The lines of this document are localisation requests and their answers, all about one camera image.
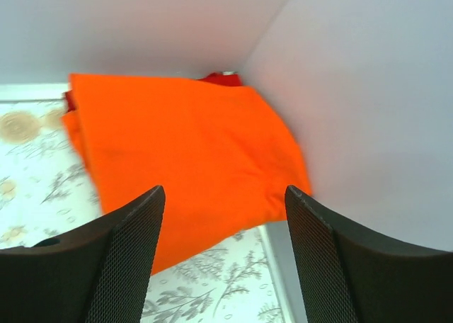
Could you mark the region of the orange t shirt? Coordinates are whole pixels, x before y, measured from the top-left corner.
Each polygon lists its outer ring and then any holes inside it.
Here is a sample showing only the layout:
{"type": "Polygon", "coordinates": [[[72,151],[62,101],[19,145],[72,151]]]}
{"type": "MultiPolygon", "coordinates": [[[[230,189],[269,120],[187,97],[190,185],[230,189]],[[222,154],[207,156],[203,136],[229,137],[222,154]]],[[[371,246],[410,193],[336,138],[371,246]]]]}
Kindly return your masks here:
{"type": "Polygon", "coordinates": [[[283,221],[288,186],[311,192],[299,144],[250,86],[75,73],[69,85],[62,121],[103,212],[164,188],[154,273],[283,221]]]}

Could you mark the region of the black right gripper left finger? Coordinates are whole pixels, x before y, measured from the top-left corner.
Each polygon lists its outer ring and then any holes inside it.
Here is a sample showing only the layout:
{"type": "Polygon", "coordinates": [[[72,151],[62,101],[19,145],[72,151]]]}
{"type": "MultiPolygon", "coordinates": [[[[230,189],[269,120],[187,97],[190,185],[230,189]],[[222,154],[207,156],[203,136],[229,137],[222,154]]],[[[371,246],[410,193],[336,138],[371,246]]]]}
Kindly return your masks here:
{"type": "Polygon", "coordinates": [[[155,186],[64,234],[1,250],[1,321],[139,322],[164,204],[155,186]]]}

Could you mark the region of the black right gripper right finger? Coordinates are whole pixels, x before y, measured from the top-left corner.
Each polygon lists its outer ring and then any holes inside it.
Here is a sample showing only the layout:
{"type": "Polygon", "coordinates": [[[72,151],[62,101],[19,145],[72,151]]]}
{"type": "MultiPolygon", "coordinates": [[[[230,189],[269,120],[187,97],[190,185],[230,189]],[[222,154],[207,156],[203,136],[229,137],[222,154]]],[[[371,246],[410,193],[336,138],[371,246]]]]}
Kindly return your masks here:
{"type": "Polygon", "coordinates": [[[388,237],[295,186],[285,209],[308,322],[451,322],[452,253],[388,237]]]}

